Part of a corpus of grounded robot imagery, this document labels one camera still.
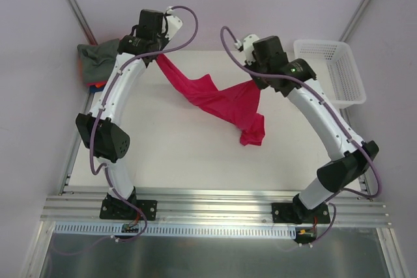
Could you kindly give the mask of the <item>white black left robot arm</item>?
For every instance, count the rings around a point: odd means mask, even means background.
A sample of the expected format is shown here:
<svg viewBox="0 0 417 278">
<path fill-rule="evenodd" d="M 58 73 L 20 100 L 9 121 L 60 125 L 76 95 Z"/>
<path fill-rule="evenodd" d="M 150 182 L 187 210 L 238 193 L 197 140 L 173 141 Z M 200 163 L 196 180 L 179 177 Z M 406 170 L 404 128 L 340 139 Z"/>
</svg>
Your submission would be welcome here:
<svg viewBox="0 0 417 278">
<path fill-rule="evenodd" d="M 116 211 L 122 218 L 136 213 L 136 189 L 124 161 L 130 136 L 121 128 L 121 117 L 137 79 L 181 27 L 182 20 L 171 7 L 143 9 L 130 33 L 115 42 L 113 67 L 98 101 L 88 113 L 76 117 L 76 127 L 89 151 L 90 170 L 93 175 L 103 172 L 108 183 L 102 205 L 105 213 Z"/>
</svg>

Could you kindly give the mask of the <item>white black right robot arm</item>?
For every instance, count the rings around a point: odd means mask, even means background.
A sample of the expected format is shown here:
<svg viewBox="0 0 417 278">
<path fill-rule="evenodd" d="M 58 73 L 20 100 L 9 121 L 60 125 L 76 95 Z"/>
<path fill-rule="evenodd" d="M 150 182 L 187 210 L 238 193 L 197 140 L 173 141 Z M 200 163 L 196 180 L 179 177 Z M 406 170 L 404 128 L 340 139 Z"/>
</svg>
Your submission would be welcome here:
<svg viewBox="0 0 417 278">
<path fill-rule="evenodd" d="M 317 177 L 279 210 L 287 223 L 307 223 L 325 201 L 348 184 L 375 169 L 379 153 L 374 141 L 365 142 L 342 120 L 325 95 L 317 74 L 304 59 L 290 61 L 277 36 L 249 35 L 243 43 L 245 67 L 260 89 L 272 87 L 287 98 L 306 118 L 322 141 L 330 161 L 317 169 Z"/>
</svg>

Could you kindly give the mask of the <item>crimson pink t shirt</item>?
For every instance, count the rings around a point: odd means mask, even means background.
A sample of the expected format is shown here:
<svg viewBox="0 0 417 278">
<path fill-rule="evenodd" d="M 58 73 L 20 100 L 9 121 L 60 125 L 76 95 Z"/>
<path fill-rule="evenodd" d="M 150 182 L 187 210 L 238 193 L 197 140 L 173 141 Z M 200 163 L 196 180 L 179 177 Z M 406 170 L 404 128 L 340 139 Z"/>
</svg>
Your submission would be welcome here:
<svg viewBox="0 0 417 278">
<path fill-rule="evenodd" d="M 219 90 L 211 76 L 186 77 L 166 55 L 156 63 L 172 87 L 192 105 L 240 130 L 240 144 L 260 146 L 265 138 L 265 117 L 258 113 L 261 91 L 252 80 Z"/>
</svg>

